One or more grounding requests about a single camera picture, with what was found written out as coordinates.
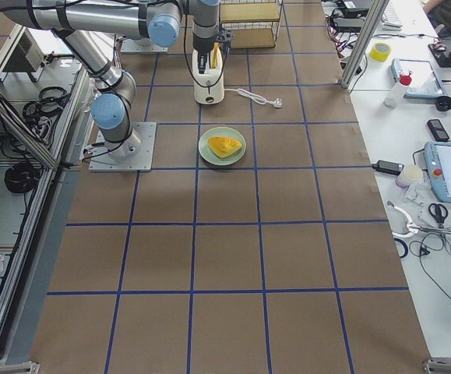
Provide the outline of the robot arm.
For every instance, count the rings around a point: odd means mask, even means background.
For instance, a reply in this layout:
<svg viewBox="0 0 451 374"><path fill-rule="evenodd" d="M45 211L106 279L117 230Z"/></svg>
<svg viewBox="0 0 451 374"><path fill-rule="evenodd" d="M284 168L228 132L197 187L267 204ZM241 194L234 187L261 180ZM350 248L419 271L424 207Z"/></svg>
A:
<svg viewBox="0 0 451 374"><path fill-rule="evenodd" d="M193 18L193 48L199 72L204 72L213 45L220 39L218 1L0 1L0 12L22 26L50 30L94 79L100 96L91 116L104 137L104 152L115 162L130 160L143 144L129 112L136 81L107 58L90 36L116 34L148 39L167 48L177 39L183 16Z"/></svg>

